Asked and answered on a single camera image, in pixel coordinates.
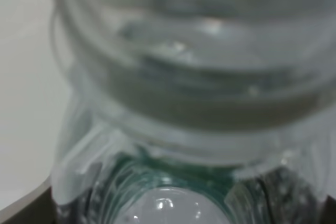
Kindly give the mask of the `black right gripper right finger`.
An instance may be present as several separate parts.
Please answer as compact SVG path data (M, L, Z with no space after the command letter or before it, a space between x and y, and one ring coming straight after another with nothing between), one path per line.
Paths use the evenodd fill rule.
M336 202L335 198L328 196L324 206L324 223L336 224Z

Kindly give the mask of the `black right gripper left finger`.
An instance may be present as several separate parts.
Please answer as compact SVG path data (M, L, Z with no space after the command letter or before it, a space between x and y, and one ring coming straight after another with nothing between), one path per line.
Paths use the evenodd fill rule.
M50 185L40 185L1 210L1 223L56 223Z

